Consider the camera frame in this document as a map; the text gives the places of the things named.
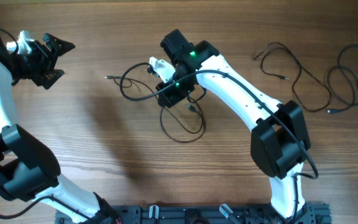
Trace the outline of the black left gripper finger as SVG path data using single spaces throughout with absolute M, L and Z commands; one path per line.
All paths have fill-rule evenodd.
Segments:
M 61 69 L 54 69 L 54 70 L 46 71 L 42 75 L 42 86 L 46 90 L 48 90 L 64 74 L 65 74 L 65 72 Z
M 73 43 L 59 39 L 49 33 L 44 34 L 43 41 L 46 43 L 47 48 L 44 49 L 42 55 L 47 58 L 60 57 L 75 48 Z

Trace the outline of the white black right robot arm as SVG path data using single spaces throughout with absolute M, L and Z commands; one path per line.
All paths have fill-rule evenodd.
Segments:
M 203 40 L 187 41 L 175 29 L 160 47 L 170 59 L 150 57 L 150 72 L 161 78 L 158 104 L 170 108 L 189 98 L 196 85 L 214 93 L 238 115 L 251 132 L 250 154 L 269 177 L 271 205 L 290 218 L 305 204 L 300 174 L 310 148 L 302 109 L 293 100 L 283 104 L 244 79 L 219 50 Z

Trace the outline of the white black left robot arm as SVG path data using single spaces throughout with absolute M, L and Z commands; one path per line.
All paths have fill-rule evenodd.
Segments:
M 63 75 L 55 66 L 58 58 L 73 48 L 51 34 L 37 41 L 22 31 L 8 44 L 0 37 L 0 196 L 29 208 L 45 203 L 73 223 L 97 223 L 102 199 L 66 178 L 53 152 L 20 126 L 12 95 L 25 79 L 49 89 Z

